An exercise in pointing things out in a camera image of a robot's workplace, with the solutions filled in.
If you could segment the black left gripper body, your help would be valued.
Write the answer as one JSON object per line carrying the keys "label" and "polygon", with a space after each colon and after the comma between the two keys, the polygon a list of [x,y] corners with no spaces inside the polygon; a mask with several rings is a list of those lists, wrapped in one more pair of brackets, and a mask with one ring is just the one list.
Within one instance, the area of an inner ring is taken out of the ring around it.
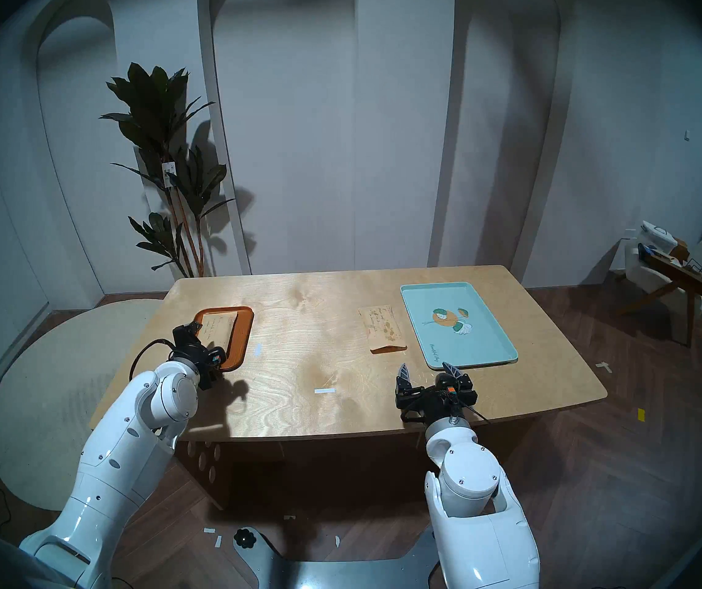
{"label": "black left gripper body", "polygon": [[222,347],[206,348],[201,342],[175,344],[170,354],[170,360],[191,363],[199,375],[198,388],[209,390],[212,387],[211,372],[221,367],[227,360],[227,354]]}

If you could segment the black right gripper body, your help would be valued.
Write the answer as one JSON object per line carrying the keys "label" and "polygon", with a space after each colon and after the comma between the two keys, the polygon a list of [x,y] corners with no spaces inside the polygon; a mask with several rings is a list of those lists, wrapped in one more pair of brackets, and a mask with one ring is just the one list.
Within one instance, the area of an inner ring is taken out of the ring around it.
{"label": "black right gripper body", "polygon": [[476,404],[477,393],[467,373],[463,373],[460,379],[439,373],[430,387],[398,384],[396,376],[395,401],[402,422],[429,426],[443,418],[454,418],[458,422],[463,418],[463,410],[472,410]]}

